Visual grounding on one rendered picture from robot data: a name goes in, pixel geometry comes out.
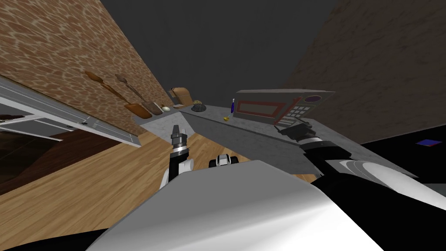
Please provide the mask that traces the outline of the brown bread box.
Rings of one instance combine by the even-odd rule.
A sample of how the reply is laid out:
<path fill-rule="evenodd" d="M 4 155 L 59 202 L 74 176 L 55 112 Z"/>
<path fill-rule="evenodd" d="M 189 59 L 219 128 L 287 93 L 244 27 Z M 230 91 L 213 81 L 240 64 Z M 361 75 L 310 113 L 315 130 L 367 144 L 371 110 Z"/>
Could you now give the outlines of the brown bread box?
<path fill-rule="evenodd" d="M 169 93 L 172 100 L 179 105 L 191 106 L 193 105 L 193 100 L 190 96 L 189 91 L 186 88 L 171 88 Z"/>

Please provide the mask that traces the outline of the grey microwave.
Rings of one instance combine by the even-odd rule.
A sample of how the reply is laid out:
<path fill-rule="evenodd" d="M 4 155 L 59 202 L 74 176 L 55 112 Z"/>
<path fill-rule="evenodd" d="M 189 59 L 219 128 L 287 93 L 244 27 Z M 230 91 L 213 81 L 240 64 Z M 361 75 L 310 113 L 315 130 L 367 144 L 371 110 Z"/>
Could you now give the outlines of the grey microwave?
<path fill-rule="evenodd" d="M 310 89 L 259 89 L 240 90 L 235 94 L 235 105 L 238 100 L 260 102 L 290 102 L 301 97 L 301 100 L 285 114 L 275 126 L 291 127 L 299 119 L 302 119 L 314 110 L 322 102 L 326 101 L 334 92 Z"/>

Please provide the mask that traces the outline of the white cabinet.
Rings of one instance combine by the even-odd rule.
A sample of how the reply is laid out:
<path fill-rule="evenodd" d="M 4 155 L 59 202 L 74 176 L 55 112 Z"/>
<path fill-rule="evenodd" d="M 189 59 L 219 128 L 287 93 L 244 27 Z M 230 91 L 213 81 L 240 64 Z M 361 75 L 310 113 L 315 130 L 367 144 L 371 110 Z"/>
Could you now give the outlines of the white cabinet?
<path fill-rule="evenodd" d="M 134 147 L 137 136 L 0 75 L 0 103 Z"/>

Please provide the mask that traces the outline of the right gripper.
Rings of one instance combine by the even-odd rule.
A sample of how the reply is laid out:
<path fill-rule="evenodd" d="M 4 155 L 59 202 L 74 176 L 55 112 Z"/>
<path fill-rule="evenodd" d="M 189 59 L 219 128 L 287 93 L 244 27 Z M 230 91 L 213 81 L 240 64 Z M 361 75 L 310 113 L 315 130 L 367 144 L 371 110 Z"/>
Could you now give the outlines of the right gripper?
<path fill-rule="evenodd" d="M 289 137 L 297 143 L 310 143 L 316 141 L 316 132 L 307 124 L 301 123 L 285 129 L 279 129 L 278 132 Z"/>

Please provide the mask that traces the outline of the light brown wooden spatula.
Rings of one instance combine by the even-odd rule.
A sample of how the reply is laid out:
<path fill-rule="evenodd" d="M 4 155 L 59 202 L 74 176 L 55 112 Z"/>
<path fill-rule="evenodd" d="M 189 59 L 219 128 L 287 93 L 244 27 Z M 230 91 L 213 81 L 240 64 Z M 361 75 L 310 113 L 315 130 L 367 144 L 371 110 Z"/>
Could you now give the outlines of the light brown wooden spatula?
<path fill-rule="evenodd" d="M 97 75 L 93 74 L 92 72 L 89 71 L 84 71 L 84 73 L 93 81 L 99 83 L 102 87 L 104 87 L 105 89 L 107 89 L 109 92 L 111 92 L 112 94 L 114 94 L 116 97 L 118 97 L 119 99 L 125 101 L 127 104 L 124 105 L 129 111 L 131 111 L 133 114 L 135 114 L 137 117 L 142 118 L 142 119 L 149 119 L 152 117 L 151 113 L 149 111 L 147 111 L 145 108 L 143 108 L 141 105 L 139 104 L 132 104 L 130 103 L 124 96 L 122 96 L 121 94 L 119 94 L 115 89 L 113 89 L 111 86 L 109 86 L 108 84 L 104 83 L 104 80 L 100 77 L 98 77 Z"/>

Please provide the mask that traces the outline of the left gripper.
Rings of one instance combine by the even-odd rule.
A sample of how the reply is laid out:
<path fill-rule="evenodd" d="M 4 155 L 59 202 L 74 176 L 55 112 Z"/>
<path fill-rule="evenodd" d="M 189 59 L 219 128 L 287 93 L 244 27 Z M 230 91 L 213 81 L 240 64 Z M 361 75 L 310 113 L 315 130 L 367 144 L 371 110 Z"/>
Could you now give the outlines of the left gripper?
<path fill-rule="evenodd" d="M 171 134 L 172 148 L 177 149 L 187 146 L 187 137 L 186 129 L 182 129 L 179 133 L 179 125 L 174 125 Z"/>

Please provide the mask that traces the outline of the dark brown wooden spatula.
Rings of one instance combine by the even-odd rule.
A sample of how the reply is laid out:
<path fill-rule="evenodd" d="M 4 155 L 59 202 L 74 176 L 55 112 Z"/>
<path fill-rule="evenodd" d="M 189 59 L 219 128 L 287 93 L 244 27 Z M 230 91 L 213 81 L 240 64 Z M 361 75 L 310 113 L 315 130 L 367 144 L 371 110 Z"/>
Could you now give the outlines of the dark brown wooden spatula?
<path fill-rule="evenodd" d="M 153 102 L 147 101 L 140 92 L 138 92 L 132 85 L 130 85 L 125 77 L 120 74 L 115 74 L 119 82 L 122 82 L 129 88 L 134 94 L 136 94 L 142 100 L 142 105 L 152 114 L 161 115 L 163 111 Z"/>

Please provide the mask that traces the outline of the red-framed microwave door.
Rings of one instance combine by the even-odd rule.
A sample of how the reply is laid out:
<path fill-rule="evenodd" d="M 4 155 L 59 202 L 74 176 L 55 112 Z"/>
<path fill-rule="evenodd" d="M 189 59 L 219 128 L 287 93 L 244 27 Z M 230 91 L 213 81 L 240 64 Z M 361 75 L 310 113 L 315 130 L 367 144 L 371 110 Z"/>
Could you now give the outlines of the red-framed microwave door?
<path fill-rule="evenodd" d="M 260 102 L 238 100 L 235 105 L 234 117 L 276 125 L 299 101 L 301 97 L 290 102 Z"/>

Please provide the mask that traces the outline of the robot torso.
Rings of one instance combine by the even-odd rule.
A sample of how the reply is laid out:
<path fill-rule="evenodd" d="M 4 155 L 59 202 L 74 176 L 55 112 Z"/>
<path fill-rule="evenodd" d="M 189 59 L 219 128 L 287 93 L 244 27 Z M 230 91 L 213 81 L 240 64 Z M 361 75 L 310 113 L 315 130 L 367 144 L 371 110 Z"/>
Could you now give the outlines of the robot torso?
<path fill-rule="evenodd" d="M 180 174 L 86 251 L 383 251 L 309 182 L 255 160 Z"/>

